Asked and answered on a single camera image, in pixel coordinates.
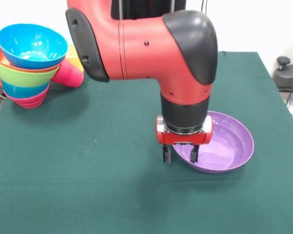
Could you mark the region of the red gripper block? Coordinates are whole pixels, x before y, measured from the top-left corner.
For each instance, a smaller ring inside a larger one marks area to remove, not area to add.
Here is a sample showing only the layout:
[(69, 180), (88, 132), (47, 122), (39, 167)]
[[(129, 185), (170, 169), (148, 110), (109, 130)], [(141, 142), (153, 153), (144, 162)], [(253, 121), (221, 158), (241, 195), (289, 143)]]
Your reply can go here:
[(213, 121), (211, 116), (207, 116), (202, 129), (194, 134), (177, 134), (170, 131), (166, 127), (166, 123), (162, 115), (158, 115), (155, 121), (155, 130), (157, 140), (163, 144), (163, 162), (171, 163), (171, 152), (167, 145), (173, 144), (193, 144), (190, 152), (190, 162), (198, 162), (199, 145), (208, 144), (211, 141), (213, 134)]

